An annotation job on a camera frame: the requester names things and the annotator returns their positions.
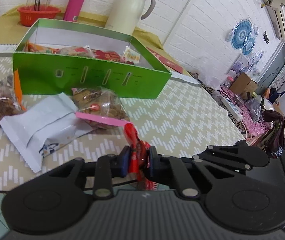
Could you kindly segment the red candy egg packet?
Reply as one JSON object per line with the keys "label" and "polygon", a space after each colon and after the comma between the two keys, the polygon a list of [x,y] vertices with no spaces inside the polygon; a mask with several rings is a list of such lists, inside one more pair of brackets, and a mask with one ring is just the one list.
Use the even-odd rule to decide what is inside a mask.
{"label": "red candy egg packet", "polygon": [[134,124],[130,122],[123,127],[123,133],[131,150],[128,172],[136,175],[137,188],[139,190],[156,190],[158,184],[148,180],[143,174],[143,169],[150,164],[147,156],[150,144],[139,139]]}

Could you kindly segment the pink-edged mixed nut bag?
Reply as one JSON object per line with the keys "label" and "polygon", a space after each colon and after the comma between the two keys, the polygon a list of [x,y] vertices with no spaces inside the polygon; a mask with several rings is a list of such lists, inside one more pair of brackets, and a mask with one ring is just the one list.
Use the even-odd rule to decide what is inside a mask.
{"label": "pink-edged mixed nut bag", "polygon": [[119,97],[110,89],[73,88],[72,100],[78,107],[76,117],[91,127],[111,129],[130,122]]}

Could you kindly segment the white foil snack bag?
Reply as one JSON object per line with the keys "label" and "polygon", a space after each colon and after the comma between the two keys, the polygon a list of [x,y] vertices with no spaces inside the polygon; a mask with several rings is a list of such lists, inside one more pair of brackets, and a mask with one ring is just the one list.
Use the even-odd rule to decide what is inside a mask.
{"label": "white foil snack bag", "polygon": [[95,130],[76,117],[78,107],[65,93],[48,96],[22,114],[4,116],[0,126],[29,168],[38,173],[43,158]]}

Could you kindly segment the red nut snack bag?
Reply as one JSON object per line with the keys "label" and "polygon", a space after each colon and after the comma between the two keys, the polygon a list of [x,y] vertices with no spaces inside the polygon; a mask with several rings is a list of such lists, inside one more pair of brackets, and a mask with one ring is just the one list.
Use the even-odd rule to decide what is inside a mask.
{"label": "red nut snack bag", "polygon": [[121,56],[115,51],[92,50],[94,57],[100,60],[120,62]]}

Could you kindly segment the brown dried meat packet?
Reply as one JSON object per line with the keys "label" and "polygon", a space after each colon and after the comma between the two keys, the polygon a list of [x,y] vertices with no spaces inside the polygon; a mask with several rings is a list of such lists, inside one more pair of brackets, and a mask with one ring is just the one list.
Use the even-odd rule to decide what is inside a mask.
{"label": "brown dried meat packet", "polygon": [[130,48],[130,46],[126,46],[123,55],[121,56],[121,62],[126,64],[137,64],[140,61],[141,55]]}

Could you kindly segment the white cake packet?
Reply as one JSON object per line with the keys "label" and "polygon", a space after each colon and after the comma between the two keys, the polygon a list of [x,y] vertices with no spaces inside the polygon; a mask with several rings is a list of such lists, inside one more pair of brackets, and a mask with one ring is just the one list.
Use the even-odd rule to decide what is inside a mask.
{"label": "white cake packet", "polygon": [[64,47],[56,51],[57,55],[69,55],[69,56],[79,56],[79,57],[89,57],[93,58],[94,53],[92,52],[90,46],[85,47]]}

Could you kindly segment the orange-edged brown snack bag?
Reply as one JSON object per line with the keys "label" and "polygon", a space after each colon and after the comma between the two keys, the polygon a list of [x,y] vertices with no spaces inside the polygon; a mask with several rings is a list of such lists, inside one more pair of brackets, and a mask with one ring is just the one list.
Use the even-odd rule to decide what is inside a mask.
{"label": "orange-edged brown snack bag", "polygon": [[15,70],[0,81],[0,120],[4,116],[21,114],[26,111],[22,104],[22,90],[19,72]]}

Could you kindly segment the orange yellow snack packet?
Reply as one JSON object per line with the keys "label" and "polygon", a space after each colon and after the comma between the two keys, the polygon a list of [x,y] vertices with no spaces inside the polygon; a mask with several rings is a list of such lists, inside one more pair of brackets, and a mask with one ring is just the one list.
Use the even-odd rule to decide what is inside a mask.
{"label": "orange yellow snack packet", "polygon": [[59,51],[59,49],[41,46],[31,42],[27,42],[25,47],[26,51],[32,53],[55,54],[57,51]]}

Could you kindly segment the patterned tablecloth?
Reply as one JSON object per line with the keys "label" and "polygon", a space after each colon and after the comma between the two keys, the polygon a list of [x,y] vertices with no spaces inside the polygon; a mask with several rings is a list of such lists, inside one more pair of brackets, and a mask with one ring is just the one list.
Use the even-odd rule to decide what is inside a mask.
{"label": "patterned tablecloth", "polygon": [[[11,74],[13,47],[26,32],[16,9],[0,17],[0,81]],[[234,145],[243,139],[226,110],[199,85],[169,80],[155,100],[123,99],[122,104],[139,138],[155,146],[159,153],[190,157],[201,153],[208,145]],[[98,129],[46,157],[42,173],[76,157],[96,161],[108,153],[118,154],[125,145],[121,128]],[[0,205],[6,191],[34,177],[0,129]],[[0,238],[7,230],[0,208]]]}

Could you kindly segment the brown cardboard box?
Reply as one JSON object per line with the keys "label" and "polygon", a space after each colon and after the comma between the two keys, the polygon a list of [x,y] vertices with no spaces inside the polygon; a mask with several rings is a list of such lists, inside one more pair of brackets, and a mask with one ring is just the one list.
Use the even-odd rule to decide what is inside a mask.
{"label": "brown cardboard box", "polygon": [[241,73],[229,87],[234,94],[240,96],[243,100],[249,100],[252,93],[255,92],[258,85],[247,74]]}

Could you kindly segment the red envelope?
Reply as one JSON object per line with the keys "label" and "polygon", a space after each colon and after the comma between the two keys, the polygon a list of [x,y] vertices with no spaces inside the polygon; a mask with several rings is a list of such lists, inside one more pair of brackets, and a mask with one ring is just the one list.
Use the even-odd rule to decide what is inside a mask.
{"label": "red envelope", "polygon": [[180,65],[174,63],[173,61],[167,59],[166,57],[163,57],[162,55],[160,55],[159,53],[157,53],[156,51],[152,50],[151,48],[147,48],[162,64],[164,64],[165,66],[171,68],[172,70],[183,74],[183,67],[181,67]]}

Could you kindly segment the green cardboard box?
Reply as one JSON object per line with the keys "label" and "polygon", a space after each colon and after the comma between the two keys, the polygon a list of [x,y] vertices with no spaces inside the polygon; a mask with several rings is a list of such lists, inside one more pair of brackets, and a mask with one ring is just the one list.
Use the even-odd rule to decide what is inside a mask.
{"label": "green cardboard box", "polygon": [[[31,52],[27,46],[61,49],[86,47],[123,55],[126,48],[140,55],[126,64],[96,57]],[[92,25],[40,18],[13,53],[23,94],[53,95],[72,88],[105,87],[123,98],[156,99],[171,77],[166,67],[135,37]]]}

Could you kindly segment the cream thermal carafe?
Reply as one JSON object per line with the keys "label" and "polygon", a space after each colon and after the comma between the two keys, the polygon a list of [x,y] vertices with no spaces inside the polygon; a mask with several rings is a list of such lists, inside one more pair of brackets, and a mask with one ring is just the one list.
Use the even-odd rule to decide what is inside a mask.
{"label": "cream thermal carafe", "polygon": [[105,28],[132,35],[140,20],[150,16],[156,0],[116,0],[105,24]]}

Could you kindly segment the pink thermos bottle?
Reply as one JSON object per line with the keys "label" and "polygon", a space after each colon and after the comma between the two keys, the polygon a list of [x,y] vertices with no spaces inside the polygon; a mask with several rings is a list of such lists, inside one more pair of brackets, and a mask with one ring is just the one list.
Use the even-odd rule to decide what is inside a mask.
{"label": "pink thermos bottle", "polygon": [[76,22],[81,12],[84,0],[69,0],[64,12],[64,21]]}

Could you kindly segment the blue decorative wall plates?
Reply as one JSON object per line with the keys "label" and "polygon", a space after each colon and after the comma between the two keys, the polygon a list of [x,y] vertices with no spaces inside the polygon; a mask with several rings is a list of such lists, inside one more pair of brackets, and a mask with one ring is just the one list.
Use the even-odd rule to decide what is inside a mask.
{"label": "blue decorative wall plates", "polygon": [[249,59],[249,64],[258,64],[264,55],[264,51],[254,52],[259,28],[249,19],[238,22],[226,35],[226,41],[233,49],[241,51],[242,55]]}

